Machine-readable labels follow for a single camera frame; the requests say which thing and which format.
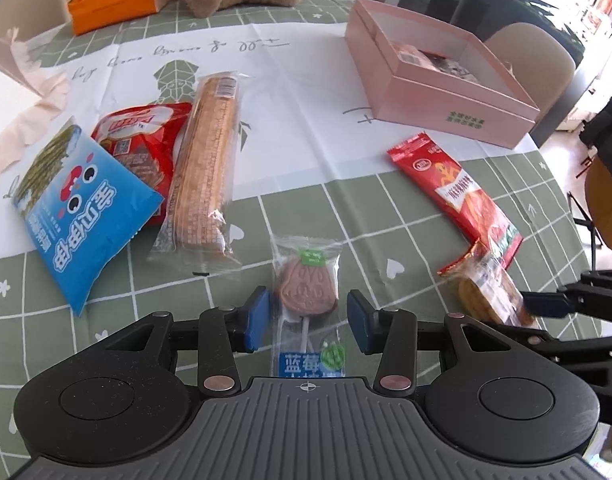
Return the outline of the round cracker pack red edge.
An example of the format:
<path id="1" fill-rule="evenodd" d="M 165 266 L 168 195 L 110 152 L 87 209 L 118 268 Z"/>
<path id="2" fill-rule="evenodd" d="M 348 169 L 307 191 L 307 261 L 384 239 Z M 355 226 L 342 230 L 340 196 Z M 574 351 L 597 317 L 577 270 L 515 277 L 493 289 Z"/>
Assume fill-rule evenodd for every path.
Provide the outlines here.
<path id="1" fill-rule="evenodd" d="M 463 309 L 472 318 L 496 325 L 538 327 L 511 276 L 480 240 L 438 274 L 449 278 Z"/>

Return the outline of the red white roast duck packet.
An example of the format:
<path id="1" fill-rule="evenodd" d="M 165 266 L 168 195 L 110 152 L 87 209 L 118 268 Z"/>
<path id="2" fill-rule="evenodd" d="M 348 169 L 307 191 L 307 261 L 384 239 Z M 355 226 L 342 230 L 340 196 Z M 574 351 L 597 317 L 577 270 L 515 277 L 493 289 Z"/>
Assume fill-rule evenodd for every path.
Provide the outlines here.
<path id="1" fill-rule="evenodd" d="M 128 107 L 106 115 L 93 130 L 94 140 L 164 197 L 149 220 L 150 226 L 164 221 L 173 176 L 173 147 L 191 110 L 190 102 Z"/>

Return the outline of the beige chair right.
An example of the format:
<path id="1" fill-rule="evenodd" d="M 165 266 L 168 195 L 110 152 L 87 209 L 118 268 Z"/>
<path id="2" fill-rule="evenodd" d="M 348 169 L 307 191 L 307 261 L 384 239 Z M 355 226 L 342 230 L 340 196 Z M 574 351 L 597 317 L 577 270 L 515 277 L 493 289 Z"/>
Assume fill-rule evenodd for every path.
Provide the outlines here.
<path id="1" fill-rule="evenodd" d="M 540 113 L 536 122 L 551 110 L 575 75 L 576 64 L 568 51 L 536 25 L 507 25 L 484 44 L 537 105 Z"/>

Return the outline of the beige chair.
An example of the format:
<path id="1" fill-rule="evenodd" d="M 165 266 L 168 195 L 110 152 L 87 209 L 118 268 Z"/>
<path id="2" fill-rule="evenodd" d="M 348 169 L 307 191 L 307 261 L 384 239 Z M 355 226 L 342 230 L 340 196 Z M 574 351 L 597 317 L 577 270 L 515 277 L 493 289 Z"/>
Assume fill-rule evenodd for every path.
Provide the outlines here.
<path id="1" fill-rule="evenodd" d="M 551 110 L 575 75 L 576 64 L 568 51 L 536 25 L 507 25 L 484 44 L 537 105 L 540 113 L 536 122 Z"/>
<path id="2" fill-rule="evenodd" d="M 0 38 L 26 41 L 71 21 L 66 0 L 0 0 Z"/>

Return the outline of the white printed paper sheet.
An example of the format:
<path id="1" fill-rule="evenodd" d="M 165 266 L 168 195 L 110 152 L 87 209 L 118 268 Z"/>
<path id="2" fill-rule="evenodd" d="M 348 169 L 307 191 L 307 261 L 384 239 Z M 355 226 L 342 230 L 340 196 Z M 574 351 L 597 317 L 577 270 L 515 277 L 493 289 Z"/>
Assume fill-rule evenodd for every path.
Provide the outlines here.
<path id="1" fill-rule="evenodd" d="M 202 79 L 218 73 L 240 78 L 228 158 L 236 198 L 384 172 L 387 151 L 413 134 L 372 118 L 342 24 L 240 25 L 78 48 L 38 70 L 56 77 L 66 105 L 0 174 L 0 259 L 33 246 L 10 200 L 13 181 L 67 122 L 91 133 L 117 110 L 192 101 Z"/>

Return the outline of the beige chair far left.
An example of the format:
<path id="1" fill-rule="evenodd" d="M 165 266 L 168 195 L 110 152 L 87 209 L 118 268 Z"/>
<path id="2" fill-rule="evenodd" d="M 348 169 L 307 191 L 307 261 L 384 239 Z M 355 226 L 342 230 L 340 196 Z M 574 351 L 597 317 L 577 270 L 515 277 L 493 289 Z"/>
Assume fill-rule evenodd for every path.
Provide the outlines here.
<path id="1" fill-rule="evenodd" d="M 71 21 L 66 0 L 0 0 L 0 38 L 26 41 Z"/>

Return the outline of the long biscuit pack clear wrapper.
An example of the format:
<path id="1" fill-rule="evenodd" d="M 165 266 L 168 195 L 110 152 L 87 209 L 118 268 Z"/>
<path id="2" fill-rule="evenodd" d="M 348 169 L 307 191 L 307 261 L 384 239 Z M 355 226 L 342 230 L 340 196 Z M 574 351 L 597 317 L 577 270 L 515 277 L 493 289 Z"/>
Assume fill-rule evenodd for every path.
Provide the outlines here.
<path id="1" fill-rule="evenodd" d="M 179 146 L 166 214 L 148 260 L 199 275 L 240 266 L 230 242 L 242 81 L 239 72 L 204 77 Z"/>

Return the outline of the orange tissue pouch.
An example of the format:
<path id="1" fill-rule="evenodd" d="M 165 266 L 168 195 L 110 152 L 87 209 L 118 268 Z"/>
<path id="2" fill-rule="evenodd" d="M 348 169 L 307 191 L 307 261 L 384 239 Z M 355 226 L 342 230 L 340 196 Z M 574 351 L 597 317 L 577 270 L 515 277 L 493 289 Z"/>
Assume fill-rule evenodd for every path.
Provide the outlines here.
<path id="1" fill-rule="evenodd" d="M 75 36 L 156 14 L 168 0 L 70 0 L 68 11 Z"/>

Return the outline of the pink cardboard box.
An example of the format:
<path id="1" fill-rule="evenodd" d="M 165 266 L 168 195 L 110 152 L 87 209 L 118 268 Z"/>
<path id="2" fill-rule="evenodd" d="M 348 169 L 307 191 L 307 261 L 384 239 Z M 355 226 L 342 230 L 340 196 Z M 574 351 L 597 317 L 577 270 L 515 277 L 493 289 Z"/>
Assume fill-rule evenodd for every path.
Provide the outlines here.
<path id="1" fill-rule="evenodd" d="M 511 70 L 457 26 L 356 0 L 345 39 L 376 119 L 516 148 L 540 113 Z"/>

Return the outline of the blue seaweed snack bag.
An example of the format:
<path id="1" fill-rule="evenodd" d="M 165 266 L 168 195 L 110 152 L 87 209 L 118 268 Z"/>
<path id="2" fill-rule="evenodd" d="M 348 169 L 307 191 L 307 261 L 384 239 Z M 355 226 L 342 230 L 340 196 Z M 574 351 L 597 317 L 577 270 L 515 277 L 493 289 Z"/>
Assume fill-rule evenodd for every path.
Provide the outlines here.
<path id="1" fill-rule="evenodd" d="M 36 155 L 13 195 L 37 252 L 77 315 L 104 267 L 163 202 L 72 120 Z"/>

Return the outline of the red spicy strip snack packet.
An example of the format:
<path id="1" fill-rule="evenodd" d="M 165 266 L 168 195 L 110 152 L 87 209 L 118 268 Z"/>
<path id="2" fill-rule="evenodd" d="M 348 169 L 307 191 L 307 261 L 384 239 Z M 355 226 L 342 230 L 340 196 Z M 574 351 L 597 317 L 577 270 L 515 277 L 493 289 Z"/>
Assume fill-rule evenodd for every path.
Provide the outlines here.
<path id="1" fill-rule="evenodd" d="M 402 170 L 475 244 L 484 245 L 506 268 L 522 244 L 522 234 L 463 166 L 427 133 L 387 151 Z"/>

